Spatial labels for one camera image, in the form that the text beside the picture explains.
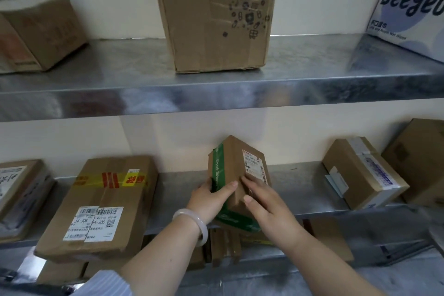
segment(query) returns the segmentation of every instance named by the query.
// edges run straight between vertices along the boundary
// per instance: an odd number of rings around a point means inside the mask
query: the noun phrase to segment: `woman's right hand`
[[[242,182],[253,192],[260,203],[251,196],[245,195],[245,205],[268,239],[288,255],[297,247],[301,235],[305,233],[304,228],[297,222],[275,190],[254,176],[249,174],[246,176],[242,176]]]

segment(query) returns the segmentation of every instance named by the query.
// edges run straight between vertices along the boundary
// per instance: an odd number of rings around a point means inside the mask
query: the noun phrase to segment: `white bracelet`
[[[193,212],[191,209],[179,209],[176,213],[174,213],[173,220],[181,214],[189,216],[197,223],[197,226],[199,226],[200,231],[202,233],[202,240],[200,240],[196,244],[196,247],[202,247],[208,240],[207,225],[205,225],[205,223],[202,221],[199,215],[196,212]]]

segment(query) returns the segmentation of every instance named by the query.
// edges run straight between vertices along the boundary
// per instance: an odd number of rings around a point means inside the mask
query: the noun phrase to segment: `metal shelf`
[[[350,212],[347,203],[336,194],[325,179],[327,171],[319,161],[271,165],[269,166],[269,172],[273,187],[298,219],[326,214],[343,215]],[[158,234],[168,225],[174,212],[186,207],[192,190],[205,180],[206,175],[206,171],[161,173],[154,193],[145,234]],[[74,179],[73,177],[59,178],[35,224],[30,229],[29,235],[20,241],[0,244],[0,249],[35,246]],[[405,205],[395,202],[386,208],[375,211],[386,211],[398,207],[404,208]],[[358,217],[369,212],[374,211],[353,211],[352,214]],[[405,214],[401,214],[399,218],[397,220],[408,219]]]
[[[265,67],[175,74],[165,39],[91,41],[0,77],[0,121],[444,97],[444,64],[361,34],[271,37]]]

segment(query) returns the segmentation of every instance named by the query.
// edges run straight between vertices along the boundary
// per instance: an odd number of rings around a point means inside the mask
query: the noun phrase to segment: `wet wipes box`
[[[444,62],[444,0],[379,0],[367,33]]]

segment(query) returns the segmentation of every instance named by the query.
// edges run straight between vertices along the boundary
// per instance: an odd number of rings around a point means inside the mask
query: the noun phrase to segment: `woman's left hand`
[[[218,192],[211,193],[211,178],[195,189],[191,194],[187,209],[196,212],[207,225],[220,212],[223,204],[234,193],[239,183],[232,181],[222,187]]]

